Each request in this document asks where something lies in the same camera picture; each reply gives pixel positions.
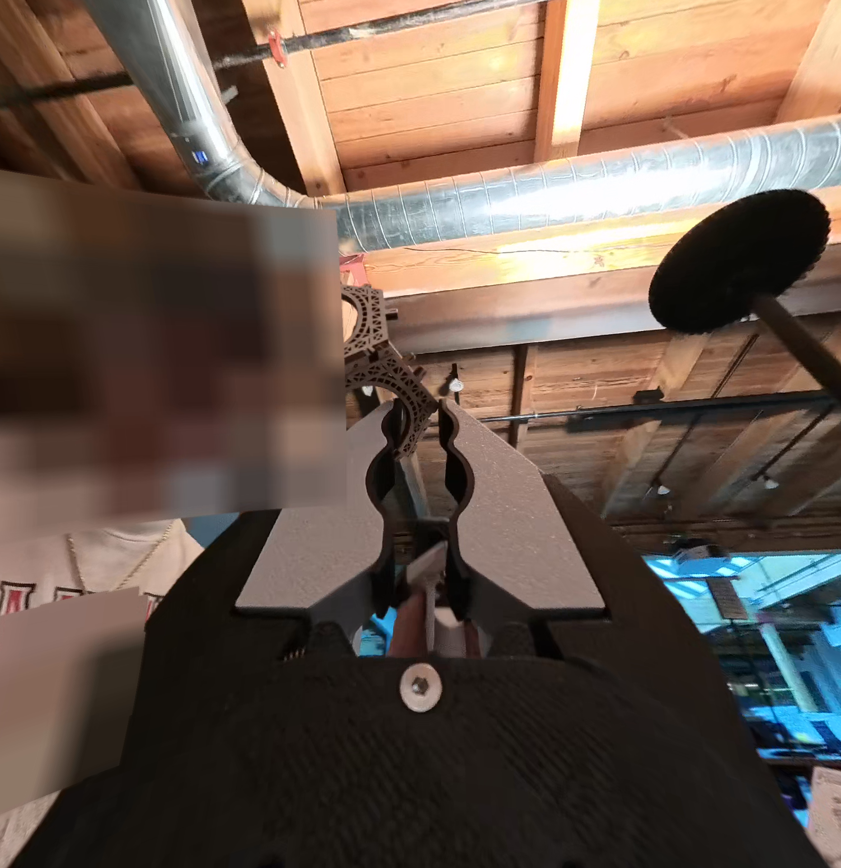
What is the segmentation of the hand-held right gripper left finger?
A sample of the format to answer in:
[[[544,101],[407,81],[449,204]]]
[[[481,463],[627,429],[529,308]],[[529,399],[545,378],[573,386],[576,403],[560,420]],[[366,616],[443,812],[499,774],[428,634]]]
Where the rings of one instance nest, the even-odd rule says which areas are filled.
[[[280,512],[237,611],[336,623],[347,636],[387,613],[397,580],[384,501],[395,483],[402,422],[403,404],[395,399],[348,430],[346,499]]]

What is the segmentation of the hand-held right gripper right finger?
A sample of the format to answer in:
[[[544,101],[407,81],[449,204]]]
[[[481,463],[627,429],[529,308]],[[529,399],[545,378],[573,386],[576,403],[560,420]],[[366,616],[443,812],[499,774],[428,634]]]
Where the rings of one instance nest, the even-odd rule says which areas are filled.
[[[451,399],[438,410],[446,452],[446,599],[494,635],[509,623],[590,619],[606,605],[532,461]]]

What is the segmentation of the wooden tower arch part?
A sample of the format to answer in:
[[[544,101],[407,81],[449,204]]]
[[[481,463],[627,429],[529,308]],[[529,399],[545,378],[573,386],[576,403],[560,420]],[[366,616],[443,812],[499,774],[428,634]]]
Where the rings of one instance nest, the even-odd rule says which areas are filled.
[[[340,288],[343,358],[348,368],[369,359],[389,344],[388,321],[398,317],[388,309],[383,293],[369,285]]]
[[[404,407],[404,424],[394,455],[409,458],[417,449],[431,416],[437,410],[437,400],[426,389],[413,369],[398,355],[381,350],[375,358],[361,356],[345,366],[346,390],[362,385],[381,387],[391,392]]]

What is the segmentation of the person's white shirt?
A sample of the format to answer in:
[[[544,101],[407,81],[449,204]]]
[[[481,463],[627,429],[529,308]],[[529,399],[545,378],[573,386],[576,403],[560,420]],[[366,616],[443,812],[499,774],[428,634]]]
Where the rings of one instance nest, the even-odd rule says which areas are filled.
[[[141,622],[201,552],[179,518],[0,542],[0,866],[118,765]]]

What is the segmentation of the hanging sign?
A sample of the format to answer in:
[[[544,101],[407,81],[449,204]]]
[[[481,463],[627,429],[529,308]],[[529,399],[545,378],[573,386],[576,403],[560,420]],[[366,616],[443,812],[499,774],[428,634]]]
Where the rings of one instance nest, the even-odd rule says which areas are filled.
[[[736,622],[749,620],[750,614],[731,580],[720,577],[708,578],[707,586],[723,620]]]

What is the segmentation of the black pole with round disc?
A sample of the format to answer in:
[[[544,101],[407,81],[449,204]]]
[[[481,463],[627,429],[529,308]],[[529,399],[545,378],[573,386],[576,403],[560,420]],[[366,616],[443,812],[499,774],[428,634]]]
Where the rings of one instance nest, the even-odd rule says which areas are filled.
[[[841,407],[841,362],[779,302],[818,263],[830,230],[824,204],[803,190],[734,201],[668,251],[650,282],[650,312],[661,326],[684,335],[755,315]]]

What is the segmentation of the black sprinkler pipe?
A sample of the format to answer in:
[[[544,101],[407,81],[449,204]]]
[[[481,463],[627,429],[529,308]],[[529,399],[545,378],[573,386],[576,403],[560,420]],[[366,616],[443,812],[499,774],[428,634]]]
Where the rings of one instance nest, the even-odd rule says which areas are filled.
[[[237,69],[243,66],[274,60],[281,67],[285,66],[289,56],[301,52],[340,46],[350,42],[358,42],[371,38],[399,34],[408,30],[423,28],[438,24],[447,24],[471,16],[500,12],[506,9],[516,9],[526,5],[534,5],[533,1],[464,1],[438,5],[429,9],[406,12],[399,15],[385,16],[363,23],[350,24],[337,28],[328,28],[311,34],[283,37],[279,33],[268,37],[266,42],[256,44],[253,48],[218,57],[212,63],[215,71]],[[57,81],[48,85],[24,90],[19,86],[11,88],[10,92],[0,95],[0,110],[8,110],[25,105],[52,103],[82,95],[95,94],[135,85],[132,77],[126,72],[100,74],[85,79],[72,81]]]

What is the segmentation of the black lighting track rail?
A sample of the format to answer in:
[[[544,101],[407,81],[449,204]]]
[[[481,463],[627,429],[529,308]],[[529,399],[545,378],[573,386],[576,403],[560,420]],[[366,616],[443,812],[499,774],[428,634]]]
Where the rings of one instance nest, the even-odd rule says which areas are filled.
[[[712,414],[732,414],[737,418],[745,418],[748,414],[773,416],[788,411],[813,408],[834,410],[840,407],[839,402],[829,393],[822,390],[807,390],[661,401],[653,404],[580,407],[573,410],[480,418],[480,422],[485,425],[549,426],[563,424],[569,430],[583,431],[630,428],[633,425],[648,421],[690,422]]]

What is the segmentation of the silver ventilation duct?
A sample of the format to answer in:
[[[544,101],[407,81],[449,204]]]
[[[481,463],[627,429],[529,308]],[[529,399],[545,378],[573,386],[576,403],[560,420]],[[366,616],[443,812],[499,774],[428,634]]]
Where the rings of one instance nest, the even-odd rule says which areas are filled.
[[[221,100],[190,2],[85,2],[176,154],[212,200],[335,212],[369,253],[841,186],[841,114],[573,159],[311,197],[250,155]]]

